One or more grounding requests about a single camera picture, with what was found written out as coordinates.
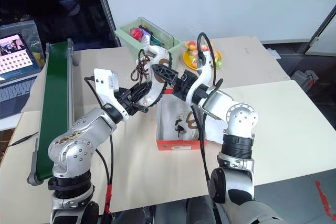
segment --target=laptop keyboard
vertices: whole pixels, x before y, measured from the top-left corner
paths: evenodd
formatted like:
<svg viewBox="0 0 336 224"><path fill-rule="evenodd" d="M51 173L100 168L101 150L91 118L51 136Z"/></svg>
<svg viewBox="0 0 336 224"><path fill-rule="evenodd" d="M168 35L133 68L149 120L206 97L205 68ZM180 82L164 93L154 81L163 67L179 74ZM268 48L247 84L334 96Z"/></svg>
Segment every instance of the laptop keyboard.
<svg viewBox="0 0 336 224"><path fill-rule="evenodd" d="M34 81L35 78L0 88L0 102L16 98L23 94L29 94Z"/></svg>

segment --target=red tape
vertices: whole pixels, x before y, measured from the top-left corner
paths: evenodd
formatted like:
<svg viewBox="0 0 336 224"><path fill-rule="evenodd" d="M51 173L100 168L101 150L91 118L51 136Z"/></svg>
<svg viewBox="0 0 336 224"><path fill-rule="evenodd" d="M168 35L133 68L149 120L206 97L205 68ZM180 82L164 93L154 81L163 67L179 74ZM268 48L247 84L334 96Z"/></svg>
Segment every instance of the red tape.
<svg viewBox="0 0 336 224"><path fill-rule="evenodd" d="M324 211L326 212L325 214L327 216L331 217L331 220L336 221L336 214L331 213L331 208L330 208L330 205L328 203L328 199L321 189L321 185L322 185L321 182L316 180L315 184L316 184L317 190L319 191L320 198L321 198L321 201L322 201L322 204L323 204L323 207L324 207Z"/></svg>
<svg viewBox="0 0 336 224"><path fill-rule="evenodd" d="M111 185L107 185L106 196L105 196L105 208L104 208L104 211L108 212L109 214L112 213L112 212L110 212L111 197L112 197L112 184Z"/></svg>

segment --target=white wall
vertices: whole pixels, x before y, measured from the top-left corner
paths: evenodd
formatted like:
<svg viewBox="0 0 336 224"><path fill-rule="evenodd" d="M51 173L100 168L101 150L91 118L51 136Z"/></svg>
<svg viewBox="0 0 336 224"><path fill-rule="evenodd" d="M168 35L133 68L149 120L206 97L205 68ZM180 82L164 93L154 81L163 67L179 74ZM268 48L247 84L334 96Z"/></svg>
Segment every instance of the white wall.
<svg viewBox="0 0 336 224"><path fill-rule="evenodd" d="M116 26L145 17L178 39L256 35L308 41L336 0L108 0Z"/></svg>

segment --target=laptop screen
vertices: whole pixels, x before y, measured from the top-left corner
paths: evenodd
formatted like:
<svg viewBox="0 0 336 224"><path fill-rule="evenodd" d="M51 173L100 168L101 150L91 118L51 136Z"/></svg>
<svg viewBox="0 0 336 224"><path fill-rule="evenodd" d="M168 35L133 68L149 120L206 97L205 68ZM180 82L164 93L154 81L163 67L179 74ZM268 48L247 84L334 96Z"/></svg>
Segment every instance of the laptop screen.
<svg viewBox="0 0 336 224"><path fill-rule="evenodd" d="M20 34L0 39L0 82L35 70L39 70L39 66Z"/></svg>

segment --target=beige tabletop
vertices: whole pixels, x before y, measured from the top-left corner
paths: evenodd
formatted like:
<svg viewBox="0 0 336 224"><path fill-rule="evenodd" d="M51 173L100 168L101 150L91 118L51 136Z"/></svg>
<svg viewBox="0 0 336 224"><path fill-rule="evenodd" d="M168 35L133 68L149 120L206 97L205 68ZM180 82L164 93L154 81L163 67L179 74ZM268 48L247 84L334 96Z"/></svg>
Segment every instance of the beige tabletop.
<svg viewBox="0 0 336 224"><path fill-rule="evenodd" d="M219 77L225 77L225 87L240 83L237 84L240 87L227 88L225 92L236 101L252 104L258 111L259 122L254 130L256 138L253 146L256 185L335 168L335 130L301 88L294 81L288 81L289 78L260 42L254 37L221 41L226 45L227 52L231 52L223 55L224 62L229 62L226 58L236 57L239 62L233 63L235 68L244 61L244 57L247 57L246 62L250 65L254 56L259 61L254 66L260 69L254 69L255 74L252 75L229 70L230 75L227 75L224 67L218 73ZM249 52L253 51L253 54L242 50L239 45ZM81 63L73 69L75 118L97 106L93 94L83 81L83 77L92 75L93 68L117 71L121 87L129 88L133 85L129 74L134 62L126 49L94 49L76 53ZM33 93L12 141L36 132L39 128L41 106L38 102L43 95L39 92L43 85L43 74L33 86ZM112 211L207 194L199 151L158 151L155 134L155 108L151 108L147 114L137 113L126 123L118 124L113 133L115 166ZM319 139L320 145L315 144L316 139ZM10 147L6 152L0 167L1 223L49 221L51 192L47 190L47 182L38 187L26 183L33 149L34 141L29 140ZM109 149L108 141L99 147L108 163ZM219 150L220 145L216 143L209 143L206 147L210 171L217 167L216 155ZM96 186L93 200L102 211L106 177L101 160L96 155L93 156L91 168L92 182Z"/></svg>

